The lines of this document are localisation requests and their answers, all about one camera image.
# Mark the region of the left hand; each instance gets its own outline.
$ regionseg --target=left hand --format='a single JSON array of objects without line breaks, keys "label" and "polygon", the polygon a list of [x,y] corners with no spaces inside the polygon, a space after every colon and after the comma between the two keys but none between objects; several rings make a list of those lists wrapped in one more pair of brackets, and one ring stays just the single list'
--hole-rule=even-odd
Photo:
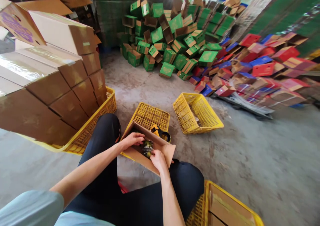
[{"label": "left hand", "polygon": [[123,150],[126,150],[127,148],[129,148],[132,145],[141,145],[143,144],[144,141],[144,134],[141,133],[131,133],[129,134],[127,137],[125,137],[121,143],[123,144]]}]

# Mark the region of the light blue sleeve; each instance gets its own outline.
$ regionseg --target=light blue sleeve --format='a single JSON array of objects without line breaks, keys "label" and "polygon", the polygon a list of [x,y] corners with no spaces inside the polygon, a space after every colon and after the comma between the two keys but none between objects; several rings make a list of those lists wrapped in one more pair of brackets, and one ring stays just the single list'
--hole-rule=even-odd
[{"label": "light blue sleeve", "polygon": [[28,191],[0,210],[0,225],[53,226],[63,211],[63,204],[64,199],[57,192]]}]

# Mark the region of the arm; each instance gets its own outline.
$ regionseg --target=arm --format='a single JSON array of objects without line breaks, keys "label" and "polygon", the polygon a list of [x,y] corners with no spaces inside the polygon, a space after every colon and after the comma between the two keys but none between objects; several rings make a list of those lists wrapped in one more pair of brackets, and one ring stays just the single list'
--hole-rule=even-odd
[{"label": "arm", "polygon": [[160,172],[163,201],[163,225],[185,226],[164,155],[159,150],[152,151],[152,154],[153,156],[151,156],[150,159]]},{"label": "arm", "polygon": [[64,208],[114,160],[118,154],[132,145],[142,144],[144,135],[131,133],[111,148],[92,157],[65,176],[50,191],[60,193],[64,198]]}]

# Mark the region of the pile of red boxes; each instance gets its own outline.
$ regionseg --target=pile of red boxes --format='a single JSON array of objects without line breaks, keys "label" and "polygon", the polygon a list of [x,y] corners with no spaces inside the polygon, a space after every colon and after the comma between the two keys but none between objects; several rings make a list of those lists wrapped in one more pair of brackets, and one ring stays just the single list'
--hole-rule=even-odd
[{"label": "pile of red boxes", "polygon": [[317,63],[299,58],[297,45],[306,37],[289,33],[283,37],[248,34],[240,43],[227,38],[211,67],[197,66],[190,78],[195,92],[204,96],[216,93],[227,97],[236,92],[256,106],[278,110],[305,102],[311,96],[320,99],[320,83],[296,77]]}]

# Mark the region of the right hand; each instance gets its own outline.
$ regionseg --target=right hand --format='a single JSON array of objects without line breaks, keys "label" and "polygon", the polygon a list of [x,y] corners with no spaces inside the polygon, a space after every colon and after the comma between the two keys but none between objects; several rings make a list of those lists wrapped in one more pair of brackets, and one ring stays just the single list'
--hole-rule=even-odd
[{"label": "right hand", "polygon": [[157,170],[159,170],[160,175],[168,173],[169,169],[163,153],[158,149],[153,150],[151,153],[152,156],[150,157],[150,159]]}]

